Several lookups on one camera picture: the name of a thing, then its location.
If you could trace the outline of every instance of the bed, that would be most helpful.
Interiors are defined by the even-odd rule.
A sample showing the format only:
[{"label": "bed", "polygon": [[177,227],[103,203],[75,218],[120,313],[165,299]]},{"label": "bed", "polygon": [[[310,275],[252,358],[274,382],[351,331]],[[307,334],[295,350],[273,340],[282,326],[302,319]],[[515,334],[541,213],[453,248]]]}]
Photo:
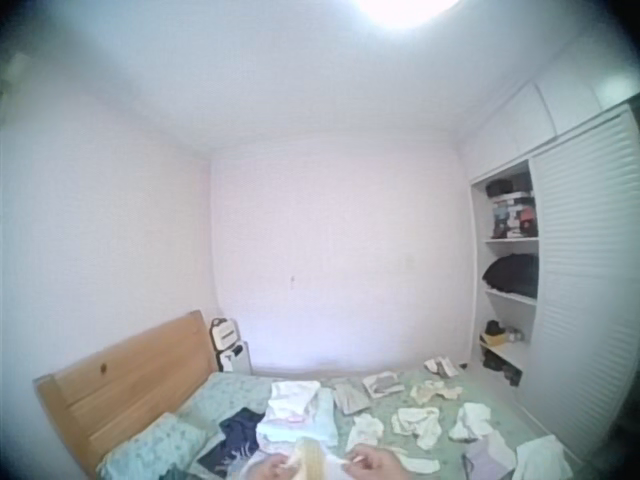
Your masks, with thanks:
[{"label": "bed", "polygon": [[[39,378],[35,385],[62,441],[87,475],[95,478],[96,467],[107,453],[164,412],[173,412],[191,425],[209,428],[198,458],[223,438],[211,427],[242,407],[265,411],[271,383],[276,379],[217,370],[202,314],[196,311]],[[448,381],[452,386],[463,387],[457,400],[436,397],[429,404],[441,409],[440,424],[445,433],[430,452],[424,452],[412,437],[394,434],[390,419],[398,408],[416,406],[409,396],[411,385],[434,377],[424,369],[416,369],[399,373],[399,378],[409,388],[374,400],[368,411],[385,425],[381,445],[402,448],[410,456],[438,459],[441,470],[436,475],[440,478],[464,478],[461,454],[465,445],[446,438],[464,402],[489,406],[492,425],[513,449],[536,437],[510,408],[463,372]],[[345,380],[360,386],[359,377],[320,379],[328,387]],[[339,445],[333,450],[342,456],[353,420],[338,409],[334,418]],[[189,471],[207,478],[195,461]]]}]

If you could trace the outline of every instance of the sliding wardrobe door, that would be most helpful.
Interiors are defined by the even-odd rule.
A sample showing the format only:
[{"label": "sliding wardrobe door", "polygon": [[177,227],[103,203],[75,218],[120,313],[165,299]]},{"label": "sliding wardrobe door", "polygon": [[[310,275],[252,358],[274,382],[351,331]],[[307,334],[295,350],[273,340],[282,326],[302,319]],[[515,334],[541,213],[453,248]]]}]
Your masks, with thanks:
[{"label": "sliding wardrobe door", "polygon": [[628,110],[532,159],[540,288],[522,406],[575,455],[606,437],[640,348],[640,143]]}]

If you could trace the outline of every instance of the finger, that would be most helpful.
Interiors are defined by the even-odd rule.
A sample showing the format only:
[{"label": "finger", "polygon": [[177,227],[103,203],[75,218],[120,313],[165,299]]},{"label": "finger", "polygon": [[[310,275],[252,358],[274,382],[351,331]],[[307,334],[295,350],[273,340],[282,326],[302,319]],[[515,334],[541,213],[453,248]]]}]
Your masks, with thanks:
[{"label": "finger", "polygon": [[381,464],[380,452],[371,445],[359,443],[347,454],[347,459],[351,462],[358,460],[358,463],[364,463],[369,468],[377,468]]},{"label": "finger", "polygon": [[293,467],[280,467],[276,471],[276,478],[278,480],[292,480],[296,476],[298,470]]},{"label": "finger", "polygon": [[353,460],[356,457],[368,457],[370,455],[374,455],[376,452],[376,449],[371,445],[359,443],[349,451],[347,458],[349,460]]},{"label": "finger", "polygon": [[362,468],[357,463],[345,463],[342,465],[344,472],[355,480],[367,480],[371,477],[371,470]]},{"label": "finger", "polygon": [[287,457],[286,455],[282,455],[281,453],[276,453],[274,455],[270,455],[266,460],[265,463],[270,467],[270,468],[276,468],[279,467],[280,465],[284,465],[285,463],[287,463],[289,461],[289,457]]}]

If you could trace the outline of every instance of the wooden headboard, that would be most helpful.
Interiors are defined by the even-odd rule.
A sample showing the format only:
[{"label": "wooden headboard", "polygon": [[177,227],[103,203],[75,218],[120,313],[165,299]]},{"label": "wooden headboard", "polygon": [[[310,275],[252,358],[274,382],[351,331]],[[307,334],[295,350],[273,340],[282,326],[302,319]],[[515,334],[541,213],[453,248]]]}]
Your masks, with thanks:
[{"label": "wooden headboard", "polygon": [[58,435],[91,477],[114,447],[175,411],[218,367],[200,311],[34,381]]}]

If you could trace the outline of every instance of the cabinet door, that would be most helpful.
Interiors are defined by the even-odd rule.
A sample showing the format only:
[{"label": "cabinet door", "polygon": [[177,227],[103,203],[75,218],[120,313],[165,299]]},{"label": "cabinet door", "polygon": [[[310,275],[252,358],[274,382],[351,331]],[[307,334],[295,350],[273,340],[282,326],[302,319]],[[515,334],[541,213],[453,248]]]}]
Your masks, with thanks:
[{"label": "cabinet door", "polygon": [[520,401],[584,459],[608,433],[638,366],[636,125],[625,111],[531,164],[541,277]]},{"label": "cabinet door", "polygon": [[551,117],[536,86],[524,87],[505,105],[502,115],[518,153],[526,153],[555,136]]},{"label": "cabinet door", "polygon": [[536,79],[558,135],[602,112],[589,83],[567,52]]},{"label": "cabinet door", "polygon": [[485,175],[518,156],[514,139],[503,122],[501,112],[462,143],[460,153],[469,179]]},{"label": "cabinet door", "polygon": [[579,37],[568,54],[606,110],[640,93],[640,65],[624,34],[607,23]]}]

